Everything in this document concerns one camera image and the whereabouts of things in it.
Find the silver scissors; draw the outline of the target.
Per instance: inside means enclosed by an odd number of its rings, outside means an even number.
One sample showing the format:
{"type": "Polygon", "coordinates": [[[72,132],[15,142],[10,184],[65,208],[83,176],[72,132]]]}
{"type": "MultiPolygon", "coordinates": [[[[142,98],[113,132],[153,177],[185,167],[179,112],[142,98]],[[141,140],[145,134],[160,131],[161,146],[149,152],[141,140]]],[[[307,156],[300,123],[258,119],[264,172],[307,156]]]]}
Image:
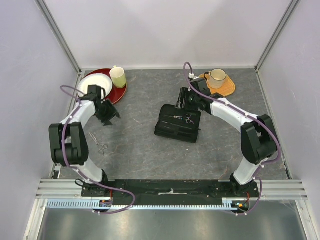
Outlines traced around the silver scissors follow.
{"type": "Polygon", "coordinates": [[[173,116],[174,119],[183,120],[187,124],[194,124],[194,121],[191,119],[191,117],[192,115],[190,113],[187,113],[185,116],[178,116],[178,115],[173,116]]]}
{"type": "Polygon", "coordinates": [[[107,144],[102,144],[102,143],[100,143],[100,142],[97,140],[96,136],[95,136],[93,133],[89,132],[89,135],[90,135],[90,137],[92,138],[92,140],[94,141],[94,143],[96,144],[96,146],[97,146],[97,148],[98,148],[98,152],[99,152],[102,156],[104,156],[104,155],[105,155],[105,150],[108,148],[108,145],[107,145],[107,144]]]}

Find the black zipper tool case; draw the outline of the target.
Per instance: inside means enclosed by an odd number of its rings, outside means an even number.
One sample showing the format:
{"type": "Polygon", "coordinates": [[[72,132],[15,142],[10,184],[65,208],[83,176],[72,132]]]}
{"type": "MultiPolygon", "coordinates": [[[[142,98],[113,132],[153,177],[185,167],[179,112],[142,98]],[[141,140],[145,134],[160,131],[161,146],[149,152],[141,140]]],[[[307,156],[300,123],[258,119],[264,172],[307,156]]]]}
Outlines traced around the black zipper tool case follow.
{"type": "Polygon", "coordinates": [[[158,137],[195,144],[200,131],[200,120],[201,112],[198,110],[178,109],[174,105],[165,104],[160,109],[154,134],[158,137]],[[187,124],[184,120],[173,118],[173,116],[186,114],[192,115],[194,124],[187,124]]]}

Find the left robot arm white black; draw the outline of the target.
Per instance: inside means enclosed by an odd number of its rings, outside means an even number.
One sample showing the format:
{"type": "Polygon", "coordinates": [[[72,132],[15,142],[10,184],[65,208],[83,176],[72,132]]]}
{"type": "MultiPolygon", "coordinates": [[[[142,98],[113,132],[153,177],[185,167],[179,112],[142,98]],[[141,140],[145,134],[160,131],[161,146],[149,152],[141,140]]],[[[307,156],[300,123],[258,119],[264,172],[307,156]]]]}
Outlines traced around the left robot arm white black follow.
{"type": "Polygon", "coordinates": [[[120,113],[110,100],[105,100],[106,90],[99,85],[89,85],[87,93],[77,97],[75,108],[60,123],[48,128],[52,161],[67,167],[82,177],[85,183],[92,184],[92,191],[99,197],[106,196],[110,190],[108,176],[89,158],[89,147],[84,127],[92,116],[104,126],[111,120],[120,118],[120,113]]]}

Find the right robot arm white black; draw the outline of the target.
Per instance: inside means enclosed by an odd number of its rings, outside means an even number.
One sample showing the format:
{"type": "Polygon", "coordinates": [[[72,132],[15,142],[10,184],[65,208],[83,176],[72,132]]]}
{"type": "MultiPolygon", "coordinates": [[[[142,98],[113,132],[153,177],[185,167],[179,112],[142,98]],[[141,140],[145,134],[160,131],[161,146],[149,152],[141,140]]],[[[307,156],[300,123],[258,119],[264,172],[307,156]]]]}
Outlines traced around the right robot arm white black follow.
{"type": "Polygon", "coordinates": [[[230,176],[229,191],[242,196],[254,182],[258,170],[273,162],[273,155],[281,156],[281,147],[273,121],[267,114],[258,116],[229,102],[222,95],[210,94],[204,78],[189,78],[188,87],[179,92],[176,107],[202,110],[220,118],[240,133],[242,161],[230,176]]]}

